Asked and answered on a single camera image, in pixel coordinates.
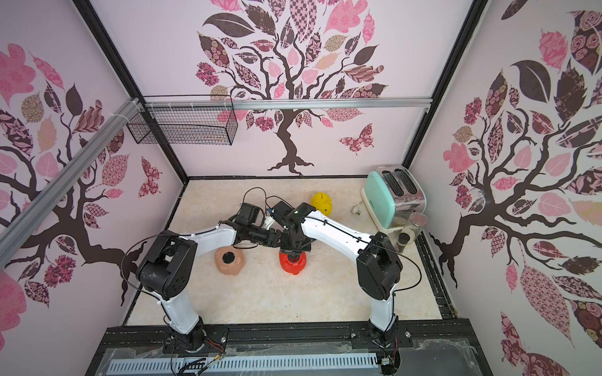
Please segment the red piggy bank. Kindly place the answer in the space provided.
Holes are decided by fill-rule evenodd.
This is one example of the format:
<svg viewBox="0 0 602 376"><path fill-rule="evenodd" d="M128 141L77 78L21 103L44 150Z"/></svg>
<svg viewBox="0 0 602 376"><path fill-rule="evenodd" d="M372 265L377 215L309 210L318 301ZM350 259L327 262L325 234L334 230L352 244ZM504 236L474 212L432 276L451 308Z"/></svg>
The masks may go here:
<svg viewBox="0 0 602 376"><path fill-rule="evenodd" d="M307 257L304 252L299 254L279 253L281 268L288 274L298 275L307 265Z"/></svg>

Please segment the yellow piggy bank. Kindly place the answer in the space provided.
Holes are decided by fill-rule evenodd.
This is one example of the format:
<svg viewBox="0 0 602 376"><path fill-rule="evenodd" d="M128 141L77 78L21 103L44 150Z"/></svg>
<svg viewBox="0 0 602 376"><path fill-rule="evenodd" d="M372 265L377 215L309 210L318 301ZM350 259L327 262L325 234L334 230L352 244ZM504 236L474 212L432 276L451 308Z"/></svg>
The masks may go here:
<svg viewBox="0 0 602 376"><path fill-rule="evenodd" d="M316 193L310 200L310 204L324 216L330 216L332 214L332 199L323 192Z"/></svg>

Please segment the peach piggy bank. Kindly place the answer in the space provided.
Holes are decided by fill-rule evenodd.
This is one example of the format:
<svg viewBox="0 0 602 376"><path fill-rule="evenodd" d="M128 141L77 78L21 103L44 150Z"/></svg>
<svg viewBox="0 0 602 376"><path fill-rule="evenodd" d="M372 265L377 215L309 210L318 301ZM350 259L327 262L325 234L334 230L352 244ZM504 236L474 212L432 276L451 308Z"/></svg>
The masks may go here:
<svg viewBox="0 0 602 376"><path fill-rule="evenodd" d="M237 276L245 266L242 250L234 247L219 248L214 254L214 262L219 273Z"/></svg>

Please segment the black plug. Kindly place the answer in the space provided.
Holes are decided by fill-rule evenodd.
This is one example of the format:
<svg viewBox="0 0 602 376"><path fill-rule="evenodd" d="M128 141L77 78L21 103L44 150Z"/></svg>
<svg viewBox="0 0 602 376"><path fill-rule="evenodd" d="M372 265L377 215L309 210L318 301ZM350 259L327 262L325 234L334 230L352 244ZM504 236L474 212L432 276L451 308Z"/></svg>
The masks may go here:
<svg viewBox="0 0 602 376"><path fill-rule="evenodd" d="M222 256L224 264L232 264L236 260L236 255L233 252L225 252Z"/></svg>

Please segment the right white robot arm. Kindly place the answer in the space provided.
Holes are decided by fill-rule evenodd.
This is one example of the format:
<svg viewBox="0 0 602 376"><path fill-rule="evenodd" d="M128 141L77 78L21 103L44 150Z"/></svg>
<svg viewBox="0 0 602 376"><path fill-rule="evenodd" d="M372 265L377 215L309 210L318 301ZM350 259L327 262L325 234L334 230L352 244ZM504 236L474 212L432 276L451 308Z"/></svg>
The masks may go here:
<svg viewBox="0 0 602 376"><path fill-rule="evenodd" d="M279 260L288 274L299 274L307 264L307 252L315 241L345 255L357 266L357 280L371 298L369 322L382 343L391 342L397 315L393 308L393 290L403 266L385 233L360 233L329 219L308 203L293 208L283 201L269 210L280 225Z"/></svg>

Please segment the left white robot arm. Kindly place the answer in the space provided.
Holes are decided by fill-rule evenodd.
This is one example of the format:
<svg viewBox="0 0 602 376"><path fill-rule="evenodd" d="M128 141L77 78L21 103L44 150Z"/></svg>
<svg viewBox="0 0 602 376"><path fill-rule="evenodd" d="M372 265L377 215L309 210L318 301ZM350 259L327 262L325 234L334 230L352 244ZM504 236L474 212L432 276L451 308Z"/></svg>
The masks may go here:
<svg viewBox="0 0 602 376"><path fill-rule="evenodd" d="M158 299L177 346L194 353L204 346L206 337L202 318L187 291L195 258L243 241L278 248L281 237L280 230L242 226L231 221L197 233L164 230L155 236L136 271L136 279L145 292Z"/></svg>

